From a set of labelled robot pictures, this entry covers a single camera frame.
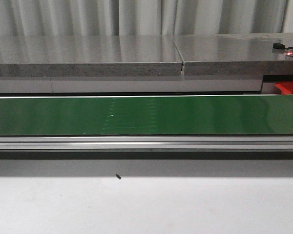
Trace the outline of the grey stone counter slab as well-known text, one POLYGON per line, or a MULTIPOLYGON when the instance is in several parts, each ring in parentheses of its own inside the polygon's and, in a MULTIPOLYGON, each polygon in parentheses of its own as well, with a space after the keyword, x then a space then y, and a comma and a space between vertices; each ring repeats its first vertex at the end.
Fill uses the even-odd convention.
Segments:
POLYGON ((167 36, 0 37, 0 77, 170 77, 181 70, 167 36))

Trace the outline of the green conveyor belt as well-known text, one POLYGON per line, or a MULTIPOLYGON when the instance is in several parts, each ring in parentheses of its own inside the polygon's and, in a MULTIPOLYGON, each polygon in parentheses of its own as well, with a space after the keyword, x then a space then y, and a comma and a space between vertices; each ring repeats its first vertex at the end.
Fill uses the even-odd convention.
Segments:
POLYGON ((293 135, 293 95, 0 98, 0 136, 293 135))

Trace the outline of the red plate tray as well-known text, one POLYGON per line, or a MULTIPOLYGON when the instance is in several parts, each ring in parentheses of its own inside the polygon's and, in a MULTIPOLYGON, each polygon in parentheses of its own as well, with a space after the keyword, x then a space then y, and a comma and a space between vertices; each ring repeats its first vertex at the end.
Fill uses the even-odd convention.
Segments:
POLYGON ((282 95, 293 94, 293 81, 277 82, 275 87, 281 92, 282 95))

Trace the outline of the black connector plug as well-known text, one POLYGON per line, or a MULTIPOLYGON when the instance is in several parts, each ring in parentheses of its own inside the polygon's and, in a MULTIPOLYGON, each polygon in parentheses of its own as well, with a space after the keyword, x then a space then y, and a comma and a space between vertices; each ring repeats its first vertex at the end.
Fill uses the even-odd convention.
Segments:
POLYGON ((285 50, 286 46, 284 44, 281 44, 281 43, 274 43, 273 44, 273 49, 285 50))

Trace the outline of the grey pleated curtain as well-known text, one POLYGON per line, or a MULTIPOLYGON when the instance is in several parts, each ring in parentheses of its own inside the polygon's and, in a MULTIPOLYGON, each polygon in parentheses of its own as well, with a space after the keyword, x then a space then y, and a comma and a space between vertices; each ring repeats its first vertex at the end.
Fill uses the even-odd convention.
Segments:
POLYGON ((0 36, 278 33, 286 0, 0 0, 0 36))

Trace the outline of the aluminium conveyor side rail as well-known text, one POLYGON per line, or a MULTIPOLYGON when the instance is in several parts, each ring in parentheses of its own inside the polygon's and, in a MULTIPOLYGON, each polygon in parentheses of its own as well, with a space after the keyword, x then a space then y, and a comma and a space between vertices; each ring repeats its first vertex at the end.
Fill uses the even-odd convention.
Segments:
POLYGON ((293 150, 293 136, 0 137, 0 150, 293 150))

